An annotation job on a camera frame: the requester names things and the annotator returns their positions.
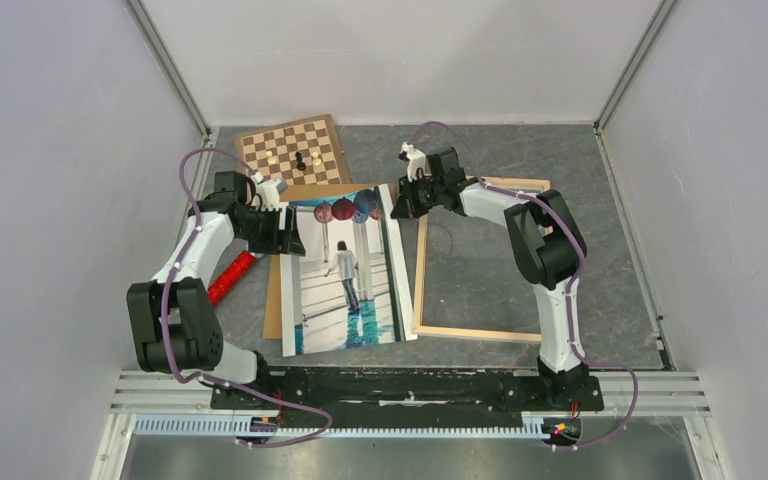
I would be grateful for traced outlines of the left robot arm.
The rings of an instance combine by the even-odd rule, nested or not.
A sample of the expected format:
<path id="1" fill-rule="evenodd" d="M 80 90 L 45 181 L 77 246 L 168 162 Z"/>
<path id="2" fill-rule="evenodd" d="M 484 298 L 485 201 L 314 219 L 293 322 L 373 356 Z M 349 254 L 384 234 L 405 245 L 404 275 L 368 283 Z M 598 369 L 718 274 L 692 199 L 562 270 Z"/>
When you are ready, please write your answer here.
<path id="1" fill-rule="evenodd" d="M 219 259 L 233 240 L 251 253 L 297 255 L 306 250 L 295 207 L 281 201 L 280 178 L 220 172 L 215 190 L 194 201 L 184 236 L 151 280 L 126 294 L 139 367 L 173 374 L 187 382 L 236 384 L 236 396 L 251 408 L 267 405 L 272 379 L 262 374 L 261 355 L 228 343 L 208 288 Z"/>

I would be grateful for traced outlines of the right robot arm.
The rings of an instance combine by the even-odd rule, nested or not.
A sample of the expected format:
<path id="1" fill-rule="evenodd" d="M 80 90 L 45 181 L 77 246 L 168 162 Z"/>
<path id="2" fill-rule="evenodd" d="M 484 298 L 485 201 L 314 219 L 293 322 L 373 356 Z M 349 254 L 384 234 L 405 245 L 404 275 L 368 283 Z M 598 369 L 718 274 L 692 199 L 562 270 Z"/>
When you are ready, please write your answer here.
<path id="1" fill-rule="evenodd" d="M 506 228 L 517 269 L 537 300 L 538 396 L 551 408 L 566 406 L 587 390 L 589 369 L 577 338 L 576 300 L 586 244 L 561 193 L 528 194 L 470 178 L 452 147 L 426 154 L 405 143 L 398 157 L 406 174 L 398 181 L 392 218 L 421 218 L 443 207 Z"/>

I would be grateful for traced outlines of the wooden picture frame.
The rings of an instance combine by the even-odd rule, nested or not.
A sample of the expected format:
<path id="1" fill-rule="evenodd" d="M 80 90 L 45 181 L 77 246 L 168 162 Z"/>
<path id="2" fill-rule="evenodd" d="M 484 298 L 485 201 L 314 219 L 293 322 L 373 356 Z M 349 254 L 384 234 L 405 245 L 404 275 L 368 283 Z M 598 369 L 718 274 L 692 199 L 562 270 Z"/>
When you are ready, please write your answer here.
<path id="1" fill-rule="evenodd" d="M 424 307 L 426 305 L 425 278 L 426 278 L 426 257 L 428 247 L 428 216 L 423 216 L 418 220 L 418 237 L 416 248 L 416 269 L 415 286 L 413 291 L 413 320 L 411 323 L 411 332 L 417 337 L 439 337 L 454 338 L 464 340 L 513 342 L 539 344 L 541 335 L 539 333 L 518 333 L 508 331 L 494 331 L 482 329 L 466 329 L 455 327 L 438 327 L 423 324 Z"/>

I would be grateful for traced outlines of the printed photo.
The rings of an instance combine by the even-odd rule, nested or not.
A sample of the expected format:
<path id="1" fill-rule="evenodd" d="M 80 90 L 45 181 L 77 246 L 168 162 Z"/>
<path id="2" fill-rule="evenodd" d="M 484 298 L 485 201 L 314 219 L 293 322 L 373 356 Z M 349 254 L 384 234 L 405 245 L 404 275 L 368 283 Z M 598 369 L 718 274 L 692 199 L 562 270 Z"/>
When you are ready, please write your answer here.
<path id="1" fill-rule="evenodd" d="M 303 254 L 279 258 L 282 353 L 330 353 L 413 341 L 413 291 L 387 185 L 301 185 Z"/>

